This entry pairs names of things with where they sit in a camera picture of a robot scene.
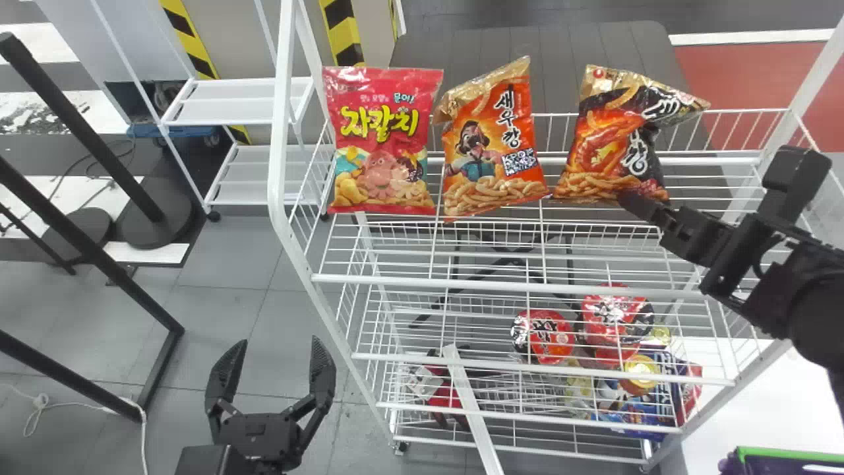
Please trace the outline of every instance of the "orange snack bag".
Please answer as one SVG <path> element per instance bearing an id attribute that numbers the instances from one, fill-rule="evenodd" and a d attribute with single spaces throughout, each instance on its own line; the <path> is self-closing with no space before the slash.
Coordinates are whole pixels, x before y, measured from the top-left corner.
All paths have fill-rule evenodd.
<path id="1" fill-rule="evenodd" d="M 446 216 L 472 216 L 543 198 L 531 117 L 530 57 L 446 92 L 434 110 L 442 132 Z"/>

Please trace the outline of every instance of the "cartoon man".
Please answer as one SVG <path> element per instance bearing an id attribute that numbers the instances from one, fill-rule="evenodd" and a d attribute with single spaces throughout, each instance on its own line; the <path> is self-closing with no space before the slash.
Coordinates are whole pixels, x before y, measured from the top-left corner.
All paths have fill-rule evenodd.
<path id="1" fill-rule="evenodd" d="M 484 134 L 474 120 L 466 121 L 460 130 L 460 143 L 455 148 L 465 158 L 458 158 L 446 165 L 446 176 L 462 173 L 469 181 L 477 182 L 481 177 L 494 177 L 495 164 L 501 163 L 501 153 L 486 150 L 490 138 Z"/>

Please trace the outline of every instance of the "chip bag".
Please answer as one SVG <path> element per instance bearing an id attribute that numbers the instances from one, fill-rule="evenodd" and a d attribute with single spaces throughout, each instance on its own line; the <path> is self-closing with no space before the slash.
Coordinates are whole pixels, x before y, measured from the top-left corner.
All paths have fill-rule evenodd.
<path id="1" fill-rule="evenodd" d="M 697 117 L 709 102 L 641 74 L 588 65 L 569 159 L 554 198 L 616 200 L 622 189 L 668 201 L 655 152 L 661 128 Z"/>
<path id="2" fill-rule="evenodd" d="M 442 132 L 446 216 L 471 216 L 548 194 L 534 146 L 529 67 L 530 57 L 520 57 L 440 99 L 434 123 L 449 122 Z"/>
<path id="3" fill-rule="evenodd" d="M 425 177 L 442 70 L 323 68 L 337 142 L 329 213 L 433 215 Z"/>

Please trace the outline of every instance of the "cartoon octopus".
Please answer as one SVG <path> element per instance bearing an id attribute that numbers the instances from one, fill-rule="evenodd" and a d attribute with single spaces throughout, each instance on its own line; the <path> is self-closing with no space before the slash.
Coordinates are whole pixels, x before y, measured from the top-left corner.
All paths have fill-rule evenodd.
<path id="1" fill-rule="evenodd" d="M 396 157 L 376 150 L 366 157 L 357 183 L 369 192 L 370 198 L 385 200 L 395 196 L 397 186 L 406 183 L 407 179 L 408 169 L 398 163 Z"/>

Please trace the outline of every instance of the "qr code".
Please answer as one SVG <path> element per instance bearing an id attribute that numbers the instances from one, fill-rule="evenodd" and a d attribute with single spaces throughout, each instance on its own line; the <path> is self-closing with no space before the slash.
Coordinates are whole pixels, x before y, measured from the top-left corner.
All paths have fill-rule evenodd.
<path id="1" fill-rule="evenodd" d="M 521 149 L 502 156 L 501 163 L 504 165 L 504 174 L 508 177 L 539 165 L 533 149 Z"/>

